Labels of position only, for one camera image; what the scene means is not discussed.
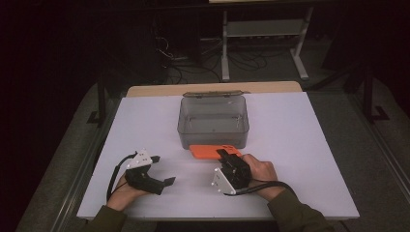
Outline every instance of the metal frame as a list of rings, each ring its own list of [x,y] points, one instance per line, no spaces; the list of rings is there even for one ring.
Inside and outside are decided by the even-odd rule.
[[[88,148],[84,159],[75,174],[73,182],[70,185],[70,189],[63,199],[60,212],[56,216],[50,231],[64,231],[75,207],[77,204],[81,203],[82,195],[87,189],[88,182],[93,174],[95,162],[100,155],[102,145],[108,136],[120,102],[120,100],[108,102],[107,108],[109,109],[109,112],[107,117],[102,121],[102,125],[94,135],[90,147]]]
[[[383,138],[381,132],[374,126],[372,121],[368,120],[366,115],[363,115],[363,108],[361,101],[354,95],[349,95],[349,100],[352,102],[355,111],[357,112],[359,119],[361,119],[363,125],[366,127],[369,134],[372,136],[377,146],[380,148],[383,159],[387,164],[389,170],[391,171],[395,182],[406,198],[407,202],[410,204],[410,177],[407,176],[403,168],[401,167],[398,160],[395,158],[392,150],[387,144],[386,140]]]
[[[313,7],[307,9],[305,18],[287,19],[287,20],[264,20],[264,21],[240,21],[228,22],[227,12],[223,12],[222,25],[222,81],[229,81],[229,65],[227,57],[227,38],[228,37],[246,37],[246,36],[284,36],[297,35],[299,36],[298,43],[294,48],[290,49],[293,62],[298,70],[299,77],[302,80],[308,80],[308,73],[301,60],[300,53],[305,41],[305,36],[308,31],[310,18],[313,13]]]

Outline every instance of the hand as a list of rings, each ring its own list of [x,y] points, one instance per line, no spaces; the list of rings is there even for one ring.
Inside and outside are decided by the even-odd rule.
[[[106,206],[116,211],[124,211],[136,198],[146,194],[149,192],[129,186],[123,174]]]
[[[252,175],[252,181],[249,183],[250,187],[261,185],[263,182],[278,180],[277,172],[271,162],[259,161],[251,154],[243,155],[242,160],[245,161],[250,167],[250,172]],[[283,191],[284,188],[282,187],[270,187],[261,189],[257,193],[267,201],[271,201]]]

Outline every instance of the person's right hand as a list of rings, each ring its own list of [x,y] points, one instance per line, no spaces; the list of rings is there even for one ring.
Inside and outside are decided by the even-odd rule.
[[[259,161],[251,154],[243,155],[242,160],[250,167],[252,175],[252,181],[249,183],[250,187],[262,185],[264,182],[278,180],[277,172],[270,161]],[[284,188],[282,187],[270,187],[261,189],[257,193],[267,201],[271,201],[283,191]]]

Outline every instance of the person's left hand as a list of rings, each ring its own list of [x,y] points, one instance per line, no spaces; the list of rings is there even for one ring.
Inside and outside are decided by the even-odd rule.
[[[116,211],[124,211],[136,198],[150,194],[147,191],[129,186],[125,174],[120,178],[115,189],[111,197],[109,197],[106,206]]]

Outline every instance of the wrist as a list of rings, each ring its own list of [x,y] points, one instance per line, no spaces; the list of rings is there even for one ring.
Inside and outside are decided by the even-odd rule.
[[[117,197],[116,195],[112,195],[109,198],[108,202],[106,202],[106,206],[113,210],[123,212],[132,202],[133,199],[130,199],[128,197]]]
[[[284,187],[269,187],[259,190],[257,193],[267,201],[271,201],[281,194],[286,188]]]

